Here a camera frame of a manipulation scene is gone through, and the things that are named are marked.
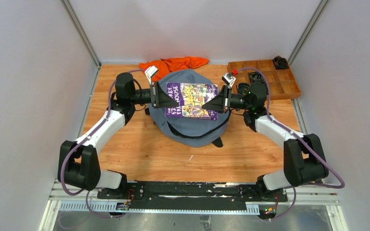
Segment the blue grey backpack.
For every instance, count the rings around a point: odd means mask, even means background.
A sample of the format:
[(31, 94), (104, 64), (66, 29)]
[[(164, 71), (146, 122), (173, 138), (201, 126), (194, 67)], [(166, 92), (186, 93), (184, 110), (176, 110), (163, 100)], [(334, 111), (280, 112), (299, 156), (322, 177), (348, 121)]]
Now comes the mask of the blue grey backpack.
[[(172, 72), (159, 81), (160, 86), (167, 93), (169, 82), (191, 84), (214, 84), (209, 79), (194, 70), (187, 69)], [(203, 120), (195, 118), (173, 118), (165, 116), (166, 108), (149, 106), (149, 114), (163, 134), (172, 140), (190, 147), (202, 147), (213, 143), (222, 147), (221, 136), (225, 132), (230, 113), (219, 113), (217, 120)]]

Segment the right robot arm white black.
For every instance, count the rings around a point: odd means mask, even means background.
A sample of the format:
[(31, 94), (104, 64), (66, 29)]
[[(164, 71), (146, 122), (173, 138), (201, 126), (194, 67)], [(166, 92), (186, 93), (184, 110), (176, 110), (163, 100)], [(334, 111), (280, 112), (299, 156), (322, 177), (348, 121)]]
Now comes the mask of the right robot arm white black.
[(329, 175), (319, 137), (295, 132), (278, 122), (265, 107), (266, 99), (266, 86), (253, 82), (245, 95), (233, 94), (228, 86), (223, 86), (216, 97), (202, 106), (221, 113), (243, 109), (245, 125), (282, 148), (283, 168), (257, 179), (256, 194), (262, 201), (268, 201), (283, 188), (313, 183)]

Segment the purple treehouse book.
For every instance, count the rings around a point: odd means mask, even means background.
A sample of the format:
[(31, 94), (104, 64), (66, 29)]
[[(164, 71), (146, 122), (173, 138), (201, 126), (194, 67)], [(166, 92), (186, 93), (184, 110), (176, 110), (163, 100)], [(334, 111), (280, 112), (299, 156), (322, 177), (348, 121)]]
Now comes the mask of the purple treehouse book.
[(169, 82), (166, 90), (168, 96), (178, 103), (177, 107), (165, 110), (166, 117), (217, 120), (217, 111), (202, 108), (218, 95), (217, 85)]

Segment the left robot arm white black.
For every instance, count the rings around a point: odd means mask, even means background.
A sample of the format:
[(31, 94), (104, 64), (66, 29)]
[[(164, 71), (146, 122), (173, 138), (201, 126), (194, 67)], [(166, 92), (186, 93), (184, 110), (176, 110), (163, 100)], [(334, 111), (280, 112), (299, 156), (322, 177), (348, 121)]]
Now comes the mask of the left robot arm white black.
[(127, 176), (112, 170), (100, 169), (98, 156), (112, 136), (131, 120), (137, 104), (154, 108), (178, 106), (152, 77), (158, 72), (155, 66), (144, 71), (150, 84), (143, 89), (132, 72), (117, 75), (108, 93), (108, 106), (102, 118), (75, 141), (65, 141), (60, 147), (58, 180), (68, 195), (82, 191), (108, 188), (117, 199), (128, 194)]

